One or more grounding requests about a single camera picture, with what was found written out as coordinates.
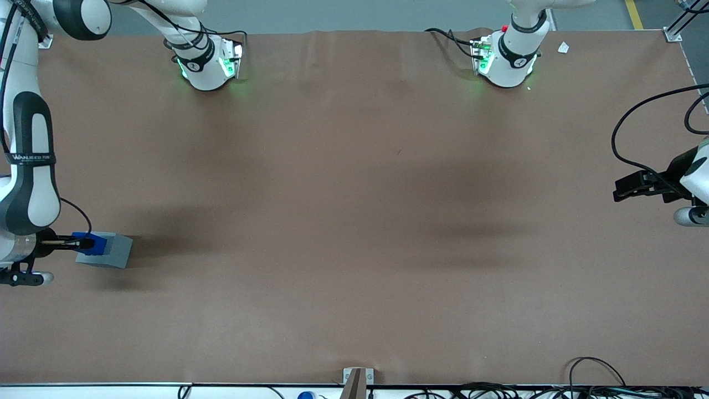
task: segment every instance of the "gray block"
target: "gray block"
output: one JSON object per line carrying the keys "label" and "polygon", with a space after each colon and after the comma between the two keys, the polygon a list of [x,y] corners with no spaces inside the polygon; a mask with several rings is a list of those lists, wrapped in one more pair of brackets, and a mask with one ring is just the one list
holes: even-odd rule
{"label": "gray block", "polygon": [[80,253],[77,255],[77,263],[96,266],[97,268],[125,269],[128,265],[128,257],[130,248],[133,246],[133,240],[120,234],[103,231],[93,231],[92,234],[107,240],[104,254],[84,255]]}

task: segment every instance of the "blue object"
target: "blue object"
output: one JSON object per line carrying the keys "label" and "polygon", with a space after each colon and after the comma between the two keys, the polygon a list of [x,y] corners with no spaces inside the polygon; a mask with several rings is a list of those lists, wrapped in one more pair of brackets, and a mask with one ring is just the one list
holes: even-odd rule
{"label": "blue object", "polygon": [[104,237],[99,237],[96,234],[86,234],[86,233],[80,233],[80,232],[73,232],[72,233],[73,237],[76,237],[78,239],[93,239],[94,240],[94,247],[89,248],[89,249],[75,249],[74,251],[76,252],[81,252],[84,255],[103,255],[104,251],[106,250],[106,243],[108,242],[108,239],[105,239]]}
{"label": "blue object", "polygon": [[128,266],[128,257],[130,249],[133,247],[133,240],[126,236],[121,236],[116,233],[106,233],[102,231],[94,231],[92,234],[105,240],[103,249],[99,255],[86,255],[81,251],[77,254],[77,263],[84,265],[96,266],[97,268],[114,268],[125,269]]}

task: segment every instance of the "metal bracket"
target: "metal bracket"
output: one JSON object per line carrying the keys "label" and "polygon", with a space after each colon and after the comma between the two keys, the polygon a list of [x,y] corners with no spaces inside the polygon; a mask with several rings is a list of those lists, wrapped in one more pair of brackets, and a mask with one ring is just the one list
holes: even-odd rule
{"label": "metal bracket", "polygon": [[672,34],[666,26],[662,27],[662,33],[668,43],[677,43],[682,41],[682,35],[680,33]]}
{"label": "metal bracket", "polygon": [[45,38],[45,40],[42,40],[39,44],[40,50],[49,50],[50,47],[52,47],[52,42],[54,41],[54,35],[49,34]]}
{"label": "metal bracket", "polygon": [[347,368],[342,369],[342,383],[343,384],[347,383],[347,379],[350,377],[352,370],[355,370],[356,368],[361,368],[364,370],[364,376],[366,377],[364,380],[367,382],[367,385],[371,385],[374,383],[374,369],[373,368],[347,367]]}
{"label": "metal bracket", "polygon": [[342,375],[346,376],[347,382],[342,389],[340,399],[365,399],[367,397],[367,385],[374,383],[373,368],[350,367],[342,370]]}

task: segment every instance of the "table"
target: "table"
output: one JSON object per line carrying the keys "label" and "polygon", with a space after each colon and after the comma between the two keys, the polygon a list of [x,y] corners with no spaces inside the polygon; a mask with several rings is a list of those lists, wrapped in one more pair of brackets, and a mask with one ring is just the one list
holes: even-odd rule
{"label": "table", "polygon": [[[469,38],[483,33],[463,33]],[[550,33],[522,86],[429,33],[249,37],[196,92],[156,37],[41,55],[60,193],[135,239],[127,270],[38,261],[0,288],[0,381],[706,382],[707,232],[615,204],[633,104],[693,84],[659,31]],[[556,52],[562,41],[566,55]],[[619,135],[664,169],[696,93]],[[707,119],[696,116],[696,125]],[[60,232],[84,228],[68,207]],[[613,383],[599,366],[576,383]]]}

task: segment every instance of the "black cable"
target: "black cable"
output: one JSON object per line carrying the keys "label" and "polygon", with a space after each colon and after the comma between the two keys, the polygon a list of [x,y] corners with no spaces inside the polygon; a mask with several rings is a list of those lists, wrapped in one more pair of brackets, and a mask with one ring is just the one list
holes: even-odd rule
{"label": "black cable", "polygon": [[[5,47],[7,46],[7,38],[10,36],[10,26],[12,25],[12,18],[15,17],[15,12],[17,11],[17,5],[12,3],[10,6],[10,12],[8,13],[7,19],[5,21],[5,27],[2,31],[2,37],[0,38],[0,46],[2,47],[2,54],[5,55]],[[7,86],[7,77],[9,75],[10,64],[12,59],[8,56],[5,62],[5,68],[2,75],[2,81],[0,82],[0,127],[2,127],[2,134],[0,135],[0,141],[2,142],[2,150],[5,154],[10,152],[10,148],[7,146],[7,139],[5,138],[5,121],[4,121],[4,107],[5,107],[5,87]]]}
{"label": "black cable", "polygon": [[276,388],[273,388],[272,386],[267,387],[268,389],[274,391],[276,395],[278,395],[281,399],[286,399],[283,394],[281,394],[279,391],[276,390]]}
{"label": "black cable", "polygon": [[689,124],[689,117],[692,115],[692,112],[694,112],[694,109],[699,104],[701,104],[701,102],[704,101],[704,99],[707,97],[709,97],[709,92],[706,92],[706,93],[702,94],[701,96],[699,96],[699,98],[694,100],[692,105],[689,106],[687,113],[684,114],[684,127],[687,130],[689,130],[691,133],[701,134],[701,135],[709,134],[709,130],[697,130],[697,129],[693,128],[692,125]]}
{"label": "black cable", "polygon": [[[62,202],[68,204],[68,205],[71,206],[72,208],[76,209],[80,214],[82,214],[82,216],[84,217],[84,219],[86,219],[86,225],[88,226],[88,228],[86,229],[86,236],[88,236],[89,234],[91,234],[91,232],[94,230],[94,227],[91,225],[91,219],[89,219],[89,215],[87,215],[86,212],[84,212],[83,209],[79,208],[79,206],[77,206],[75,203],[69,201],[68,199],[61,198],[61,197],[60,197],[60,200],[62,200]],[[69,240],[69,241],[66,241],[64,244],[73,244],[73,243],[75,243],[75,242],[81,241],[82,238]]]}
{"label": "black cable", "polygon": [[142,4],[144,4],[146,7],[148,7],[152,12],[156,13],[157,16],[166,20],[170,25],[174,26],[175,28],[182,29],[183,31],[186,31],[186,32],[210,33],[212,35],[231,35],[234,33],[240,33],[240,34],[244,35],[244,41],[246,41],[246,37],[248,36],[248,34],[245,31],[217,32],[213,29],[205,28],[205,27],[202,27],[202,29],[199,31],[195,31],[194,29],[185,28],[185,27],[180,26],[180,25],[176,24],[175,22],[173,22],[167,15],[165,15],[162,11],[160,11],[158,8],[156,8],[152,4],[147,3],[145,0],[138,0],[138,1]]}
{"label": "black cable", "polygon": [[693,10],[693,9],[689,6],[689,4],[687,4],[686,1],[682,1],[682,2],[679,4],[679,6],[682,8],[682,10],[684,10],[684,12],[690,13],[690,14],[705,14],[705,13],[709,13],[709,9],[705,10],[704,7],[702,7],[702,9],[699,9],[699,10]]}
{"label": "black cable", "polygon": [[661,99],[661,98],[663,98],[663,97],[667,97],[667,96],[671,96],[671,95],[679,94],[679,93],[684,93],[684,92],[689,92],[689,91],[691,91],[691,90],[707,89],[707,88],[709,88],[709,83],[705,83],[705,84],[695,84],[694,86],[682,87],[681,89],[670,90],[670,91],[668,91],[668,92],[664,92],[664,93],[661,93],[661,94],[654,95],[654,96],[652,96],[652,97],[650,97],[650,98],[647,98],[647,99],[644,99],[644,100],[642,100],[641,102],[639,102],[639,103],[637,103],[636,105],[634,105],[631,109],[629,109],[627,112],[625,112],[625,114],[623,115],[622,118],[620,118],[620,120],[618,121],[618,124],[616,124],[616,125],[615,125],[615,128],[613,129],[613,134],[610,136],[610,148],[613,150],[613,155],[615,155],[615,157],[616,157],[620,162],[627,163],[628,165],[635,166],[636,168],[640,168],[640,169],[646,170],[648,173],[651,173],[653,176],[655,176],[656,179],[658,179],[659,181],[663,182],[663,183],[664,183],[667,187],[669,187],[672,191],[674,191],[674,192],[676,192],[677,194],[680,194],[680,195],[681,195],[682,191],[681,191],[680,189],[678,189],[677,187],[675,187],[674,184],[672,184],[671,182],[669,182],[666,178],[662,177],[662,175],[660,175],[657,171],[655,171],[655,170],[652,169],[651,167],[649,167],[649,166],[647,166],[647,165],[643,165],[643,164],[641,164],[641,163],[638,163],[638,162],[635,162],[635,161],[632,161],[632,160],[629,160],[629,159],[627,159],[627,158],[622,157],[622,156],[618,153],[618,149],[616,148],[615,137],[618,135],[618,131],[620,130],[620,126],[623,124],[623,122],[625,122],[625,120],[630,116],[630,114],[633,113],[633,111],[635,111],[636,109],[640,108],[641,106],[643,106],[643,105],[645,105],[645,104],[647,104],[647,103],[649,103],[649,102],[653,102],[653,101],[656,100],[656,99]]}
{"label": "black cable", "polygon": [[439,393],[429,392],[428,390],[424,390],[422,393],[414,393],[413,395],[409,395],[409,396],[405,397],[404,399],[418,399],[418,396],[421,396],[421,395],[426,395],[427,397],[430,395],[430,396],[433,396],[438,399],[449,399]]}
{"label": "black cable", "polygon": [[504,386],[497,383],[466,383],[462,384],[460,386],[460,389],[470,390],[470,393],[468,394],[468,399],[477,399],[490,392],[494,393],[497,399],[520,399],[519,393],[516,389],[510,386]]}
{"label": "black cable", "polygon": [[457,42],[460,43],[460,44],[470,45],[470,42],[469,42],[469,41],[465,41],[465,40],[462,40],[462,39],[458,39],[458,38],[456,38],[455,36],[452,36],[452,37],[451,37],[451,36],[448,36],[448,32],[445,32],[445,31],[443,31],[442,29],[439,29],[439,28],[429,28],[429,29],[426,29],[424,32],[440,33],[441,35],[443,35],[443,36],[445,36],[446,38],[448,38],[448,40],[455,40],[455,41],[457,41]]}
{"label": "black cable", "polygon": [[180,386],[179,389],[177,390],[177,399],[186,399],[187,395],[189,395],[190,390],[192,390],[192,386],[189,386],[189,385]]}
{"label": "black cable", "polygon": [[482,60],[482,59],[483,59],[483,57],[481,57],[480,55],[475,55],[475,54],[468,53],[468,52],[463,48],[463,46],[461,46],[461,44],[470,45],[470,42],[469,42],[469,41],[466,42],[465,40],[461,40],[461,39],[458,39],[457,37],[455,37],[455,34],[453,34],[453,30],[452,30],[452,29],[448,30],[448,33],[445,33],[444,31],[441,31],[441,30],[438,29],[438,28],[429,28],[429,29],[426,29],[425,32],[440,33],[440,34],[442,34],[443,36],[445,36],[448,40],[451,40],[453,43],[455,43],[455,45],[458,47],[458,49],[459,49],[463,54],[467,55],[467,56],[470,57],[470,58],[474,58],[475,60]]}
{"label": "black cable", "polygon": [[608,368],[610,368],[611,370],[613,370],[613,373],[615,373],[615,375],[618,376],[618,379],[620,380],[620,383],[621,383],[623,386],[627,386],[627,384],[625,383],[625,379],[623,378],[623,376],[621,376],[620,373],[618,373],[618,370],[616,370],[615,367],[611,366],[610,363],[608,363],[607,361],[605,361],[605,360],[603,360],[603,359],[599,359],[599,358],[597,358],[597,357],[593,357],[593,356],[582,356],[582,357],[578,358],[578,359],[574,362],[574,364],[571,365],[571,368],[569,369],[569,387],[570,387],[570,388],[573,388],[573,386],[574,386],[574,369],[576,368],[576,366],[579,365],[579,363],[581,363],[581,362],[584,361],[584,360],[592,360],[592,361],[595,361],[596,363],[604,364],[605,366],[607,366]]}

